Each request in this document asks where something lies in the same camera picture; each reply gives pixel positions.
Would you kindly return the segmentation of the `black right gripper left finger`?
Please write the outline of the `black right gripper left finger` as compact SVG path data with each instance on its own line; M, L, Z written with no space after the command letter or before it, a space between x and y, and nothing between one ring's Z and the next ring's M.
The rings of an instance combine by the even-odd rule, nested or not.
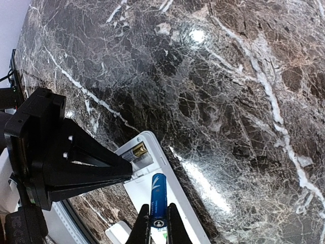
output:
M149 205L143 204L129 235L128 244L150 244L150 230Z

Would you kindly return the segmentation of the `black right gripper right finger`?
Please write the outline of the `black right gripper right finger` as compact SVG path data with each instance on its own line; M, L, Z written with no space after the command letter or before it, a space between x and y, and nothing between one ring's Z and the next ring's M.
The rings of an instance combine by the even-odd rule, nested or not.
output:
M167 243L192 244L175 203L167 208Z

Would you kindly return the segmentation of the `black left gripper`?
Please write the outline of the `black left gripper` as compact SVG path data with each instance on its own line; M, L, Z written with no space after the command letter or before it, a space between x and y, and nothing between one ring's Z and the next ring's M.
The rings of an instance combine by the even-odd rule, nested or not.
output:
M65 96L39 87L4 127L13 173L30 201L44 210L51 209L51 202L129 180L133 173L130 162L103 147L73 120L63 120L65 105Z

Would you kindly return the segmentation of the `white battery cover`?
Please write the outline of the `white battery cover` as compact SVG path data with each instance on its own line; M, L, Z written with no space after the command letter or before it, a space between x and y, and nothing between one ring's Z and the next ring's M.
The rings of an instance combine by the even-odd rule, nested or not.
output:
M125 244L130 236L131 228L124 221L119 221L109 227L105 234L113 244Z

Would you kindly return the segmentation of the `blue battery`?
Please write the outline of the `blue battery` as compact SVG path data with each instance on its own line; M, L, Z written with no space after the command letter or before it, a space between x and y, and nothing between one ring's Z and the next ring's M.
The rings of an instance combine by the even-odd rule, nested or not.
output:
M167 178L162 173L152 177L150 223L155 229L167 226Z

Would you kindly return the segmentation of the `gold battery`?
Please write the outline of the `gold battery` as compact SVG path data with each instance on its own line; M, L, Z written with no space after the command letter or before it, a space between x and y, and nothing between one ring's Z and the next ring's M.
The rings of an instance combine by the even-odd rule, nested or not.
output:
M144 144L144 142L140 142L136 146L132 147L131 149L124 152L121 157L128 162L134 161L136 159L141 158L145 154L148 153L148 150Z

